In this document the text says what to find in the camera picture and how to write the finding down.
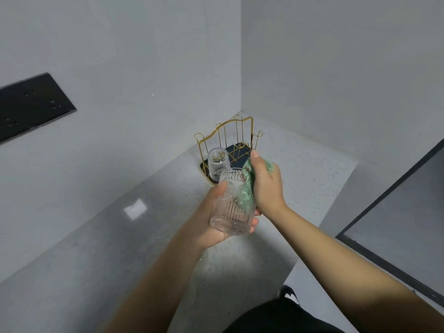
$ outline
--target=person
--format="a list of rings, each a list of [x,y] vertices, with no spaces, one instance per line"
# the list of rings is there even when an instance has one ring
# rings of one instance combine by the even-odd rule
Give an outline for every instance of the person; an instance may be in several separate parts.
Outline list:
[[[444,317],[414,292],[292,211],[283,197],[277,165],[268,173],[257,151],[251,152],[251,163],[258,210],[276,226],[359,332],[444,332]],[[222,183],[210,189],[109,322],[107,333],[168,330],[202,251],[228,237],[209,225],[214,200],[225,187]],[[254,218],[251,232],[257,224]],[[279,298],[243,314],[224,332],[341,330],[304,311],[292,290],[284,287]]]

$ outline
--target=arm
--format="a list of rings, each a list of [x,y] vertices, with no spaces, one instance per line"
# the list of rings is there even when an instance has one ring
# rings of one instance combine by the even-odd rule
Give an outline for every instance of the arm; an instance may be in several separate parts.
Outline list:
[[[414,292],[286,206],[279,167],[252,152],[258,208],[360,332],[438,332],[444,317]]]
[[[105,332],[166,332],[202,251],[228,237],[209,225],[214,200],[226,185],[213,187],[169,242],[156,263],[123,303]]]

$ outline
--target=black pants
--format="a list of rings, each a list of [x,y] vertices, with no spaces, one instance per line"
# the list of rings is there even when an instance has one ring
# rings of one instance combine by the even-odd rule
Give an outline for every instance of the black pants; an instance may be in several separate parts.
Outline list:
[[[266,302],[244,313],[224,333],[344,333],[340,329],[314,318],[288,298]]]

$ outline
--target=green cloth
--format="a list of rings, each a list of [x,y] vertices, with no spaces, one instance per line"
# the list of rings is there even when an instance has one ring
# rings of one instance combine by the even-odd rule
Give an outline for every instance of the green cloth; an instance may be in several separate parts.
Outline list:
[[[245,162],[242,167],[245,182],[241,186],[239,194],[236,196],[236,203],[244,212],[249,212],[251,210],[252,204],[254,203],[254,168],[251,164],[251,157]],[[274,169],[273,163],[265,160],[265,166],[267,167],[268,173],[271,173]]]

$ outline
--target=black door frame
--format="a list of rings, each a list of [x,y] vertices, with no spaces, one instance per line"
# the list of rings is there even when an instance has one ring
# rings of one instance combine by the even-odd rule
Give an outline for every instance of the black door frame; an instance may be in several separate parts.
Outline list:
[[[388,273],[394,275],[399,280],[403,281],[405,284],[413,287],[417,291],[421,292],[426,297],[432,299],[437,304],[444,307],[444,296],[432,290],[427,285],[421,283],[419,280],[413,278],[409,274],[405,273],[401,269],[397,268],[393,264],[389,263],[385,259],[379,257],[372,251],[363,247],[361,244],[350,239],[345,235],[345,232],[350,229],[354,224],[356,224],[361,218],[364,217],[370,210],[372,210],[379,202],[384,200],[393,190],[400,186],[405,180],[407,180],[413,173],[415,173],[419,168],[421,168],[427,161],[429,161],[436,153],[444,148],[444,139],[441,140],[435,147],[433,147],[425,156],[422,157],[412,168],[410,168],[407,173],[405,173],[399,180],[397,180],[390,188],[388,188],[380,197],[378,197],[370,206],[368,206],[363,212],[361,212],[358,217],[356,217],[347,227],[345,227],[337,236],[336,239],[340,240],[342,243],[346,244],[353,250],[357,251],[363,255],[368,260],[375,263],[380,268],[383,268]]]

